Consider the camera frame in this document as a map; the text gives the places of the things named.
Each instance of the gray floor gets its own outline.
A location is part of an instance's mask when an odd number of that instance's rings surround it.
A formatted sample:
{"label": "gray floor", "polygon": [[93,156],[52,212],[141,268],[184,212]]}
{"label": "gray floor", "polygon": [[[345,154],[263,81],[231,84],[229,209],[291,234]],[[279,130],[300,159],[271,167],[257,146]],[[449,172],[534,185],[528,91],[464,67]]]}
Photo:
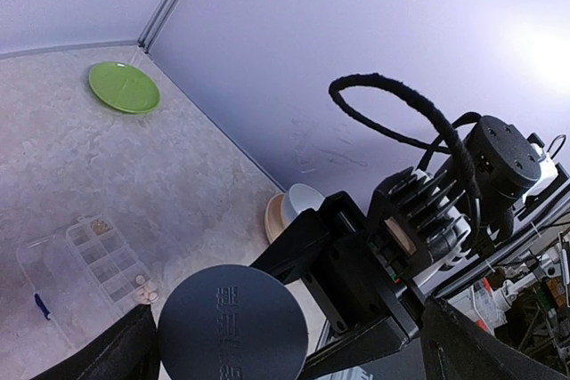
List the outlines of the gray floor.
{"label": "gray floor", "polygon": [[[133,64],[151,76],[162,93],[159,110],[138,117],[99,103],[86,79],[101,61]],[[93,306],[75,302],[68,307],[76,334],[70,341],[42,317],[18,263],[19,248],[43,237],[63,239],[78,217],[105,214],[121,229],[159,285],[156,315],[193,272],[251,263],[267,246],[263,212],[278,190],[138,48],[2,60],[0,93],[2,378],[32,377],[110,323],[104,308],[94,314],[101,315],[97,323],[85,317]],[[63,257],[51,260],[54,270],[69,267]],[[53,289],[64,287],[63,298],[88,287],[79,276],[67,275]],[[300,284],[291,290],[314,344],[322,313]]]}

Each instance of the tan bowl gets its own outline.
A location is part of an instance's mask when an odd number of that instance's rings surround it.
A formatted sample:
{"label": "tan bowl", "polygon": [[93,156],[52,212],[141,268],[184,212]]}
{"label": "tan bowl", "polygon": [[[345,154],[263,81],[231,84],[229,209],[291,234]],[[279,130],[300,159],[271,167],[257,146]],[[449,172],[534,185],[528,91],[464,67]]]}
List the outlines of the tan bowl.
{"label": "tan bowl", "polygon": [[265,209],[265,234],[270,244],[285,230],[281,219],[283,196],[283,194],[273,196]]}

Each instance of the compartment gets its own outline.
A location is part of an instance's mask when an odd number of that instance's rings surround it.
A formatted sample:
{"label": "compartment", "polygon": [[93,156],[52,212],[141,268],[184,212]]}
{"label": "compartment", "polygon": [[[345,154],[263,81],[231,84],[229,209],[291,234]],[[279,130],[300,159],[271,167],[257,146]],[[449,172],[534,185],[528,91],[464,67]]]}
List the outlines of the compartment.
{"label": "compartment", "polygon": [[149,274],[140,264],[129,267],[123,274],[133,288],[142,287],[150,279]]}
{"label": "compartment", "polygon": [[114,276],[119,275],[119,270],[115,263],[110,259],[106,258],[95,262],[89,266],[93,275],[97,278],[100,284],[107,282]]}
{"label": "compartment", "polygon": [[81,258],[83,258],[87,264],[95,263],[107,255],[107,251],[105,251],[105,248],[103,248],[99,242],[86,243],[78,248],[78,250]]}
{"label": "compartment", "polygon": [[110,231],[103,236],[99,237],[103,247],[108,253],[112,253],[113,251],[117,251],[121,247],[125,245],[123,239],[118,235],[116,231]]}
{"label": "compartment", "polygon": [[129,281],[126,280],[123,275],[118,275],[115,278],[108,280],[102,285],[102,288],[109,295],[113,303],[118,302],[134,290]]}
{"label": "compartment", "polygon": [[89,236],[83,227],[76,227],[75,229],[70,230],[68,232],[68,237],[76,247],[89,242]]}
{"label": "compartment", "polygon": [[111,255],[113,262],[117,265],[117,267],[125,271],[133,264],[136,263],[134,257],[127,251],[126,248],[121,249],[120,251],[116,252],[115,254]]}

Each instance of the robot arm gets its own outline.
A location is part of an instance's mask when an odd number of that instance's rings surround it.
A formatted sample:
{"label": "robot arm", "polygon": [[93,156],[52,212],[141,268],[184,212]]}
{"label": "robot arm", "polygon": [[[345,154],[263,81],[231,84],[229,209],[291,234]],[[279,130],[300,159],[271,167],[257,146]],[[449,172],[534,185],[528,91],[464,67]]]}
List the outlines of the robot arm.
{"label": "robot arm", "polygon": [[[442,137],[427,144],[372,122],[340,96],[341,90],[351,86],[395,94],[424,114]],[[562,180],[552,178],[548,153],[537,150],[531,144],[536,141],[525,139],[515,126],[496,117],[464,115],[468,120],[456,125],[476,124],[461,141],[430,101],[392,79],[342,77],[331,84],[330,95],[364,125],[428,153],[451,156],[435,174],[425,170],[427,156],[420,162],[424,169],[411,167],[387,177],[374,190],[367,215],[345,192],[326,198],[318,211],[304,211],[252,264],[284,284],[302,279],[337,337],[308,357],[300,377],[304,379],[385,357],[420,335],[429,342],[439,333],[426,328],[427,313],[427,319],[448,319],[461,330],[465,320],[457,317],[462,315],[446,303],[426,299],[419,286],[465,257],[492,254],[510,238],[515,205],[523,198],[541,203],[541,195],[551,194],[568,178],[566,174]],[[440,140],[447,147],[437,146]],[[502,222],[509,213],[509,232],[498,240],[495,232],[504,229]],[[440,338],[444,342],[449,337]],[[438,358],[439,351],[424,346],[424,353],[429,354],[428,364]],[[487,374],[502,374],[501,364],[497,367]]]}

